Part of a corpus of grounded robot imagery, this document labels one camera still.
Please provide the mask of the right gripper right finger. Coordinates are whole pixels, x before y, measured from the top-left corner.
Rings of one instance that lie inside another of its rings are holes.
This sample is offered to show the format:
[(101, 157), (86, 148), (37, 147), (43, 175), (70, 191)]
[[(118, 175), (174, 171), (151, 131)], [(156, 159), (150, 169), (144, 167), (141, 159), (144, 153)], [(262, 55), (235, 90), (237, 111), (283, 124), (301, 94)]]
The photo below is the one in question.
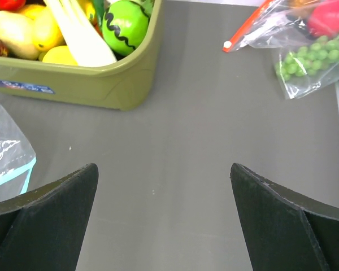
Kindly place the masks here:
[(339, 208), (239, 163), (230, 179), (253, 270), (339, 270)]

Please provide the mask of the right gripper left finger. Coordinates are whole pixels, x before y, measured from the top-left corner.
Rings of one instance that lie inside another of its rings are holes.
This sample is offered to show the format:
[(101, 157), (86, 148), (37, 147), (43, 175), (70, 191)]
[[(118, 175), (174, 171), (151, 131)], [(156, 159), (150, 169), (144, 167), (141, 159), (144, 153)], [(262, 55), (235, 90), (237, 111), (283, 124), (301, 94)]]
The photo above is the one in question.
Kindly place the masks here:
[(98, 166), (0, 202), (0, 270), (75, 270), (98, 185)]

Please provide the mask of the blue zip clear bag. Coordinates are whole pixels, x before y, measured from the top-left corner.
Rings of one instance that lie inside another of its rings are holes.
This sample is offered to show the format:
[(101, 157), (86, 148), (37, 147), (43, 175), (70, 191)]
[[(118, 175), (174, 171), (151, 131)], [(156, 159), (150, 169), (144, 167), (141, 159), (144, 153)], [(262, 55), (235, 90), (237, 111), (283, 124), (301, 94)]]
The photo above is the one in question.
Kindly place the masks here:
[(0, 105), (0, 202), (27, 192), (35, 163), (30, 142)]

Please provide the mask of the fake celery stalk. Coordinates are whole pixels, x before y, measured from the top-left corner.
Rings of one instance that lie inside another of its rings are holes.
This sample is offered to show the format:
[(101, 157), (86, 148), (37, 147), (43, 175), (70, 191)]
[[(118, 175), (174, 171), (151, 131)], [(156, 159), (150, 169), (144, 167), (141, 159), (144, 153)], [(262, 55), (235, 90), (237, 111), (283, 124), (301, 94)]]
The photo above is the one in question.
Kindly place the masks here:
[(45, 1), (79, 66), (103, 67), (117, 59), (86, 17), (78, 1)]

